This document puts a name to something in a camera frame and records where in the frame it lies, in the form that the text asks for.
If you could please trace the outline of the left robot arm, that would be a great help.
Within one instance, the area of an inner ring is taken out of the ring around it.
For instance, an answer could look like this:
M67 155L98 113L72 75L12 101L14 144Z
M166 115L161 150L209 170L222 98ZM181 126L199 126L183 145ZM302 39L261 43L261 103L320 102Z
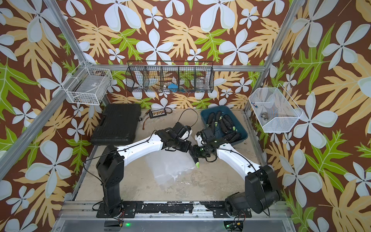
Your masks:
M111 150L101 155L96 164L103 188L103 199L99 203L97 217L118 219L128 213L119 189L126 165L161 150L187 153L191 148L191 142L188 141L191 134L190 126L177 122L172 128L154 130L148 138L133 144L118 148L111 146Z

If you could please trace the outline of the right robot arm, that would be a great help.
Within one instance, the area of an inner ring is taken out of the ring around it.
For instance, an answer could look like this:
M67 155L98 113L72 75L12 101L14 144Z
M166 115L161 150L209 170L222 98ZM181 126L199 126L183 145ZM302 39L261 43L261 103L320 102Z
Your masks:
M239 153L224 138L216 138L210 128L204 128L195 135L197 144L189 153L197 161L214 155L233 168L244 180L244 192L238 192L225 199L225 209L230 216L253 210L259 214L280 201L277 175L268 166L254 163Z

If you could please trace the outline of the purple eggplant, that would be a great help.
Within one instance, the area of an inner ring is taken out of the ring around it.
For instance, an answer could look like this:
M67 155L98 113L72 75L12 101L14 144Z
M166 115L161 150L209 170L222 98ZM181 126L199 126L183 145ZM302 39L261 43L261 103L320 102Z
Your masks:
M199 158L191 150L189 151L189 154L190 154L191 158L193 159L196 167L199 168L200 167Z

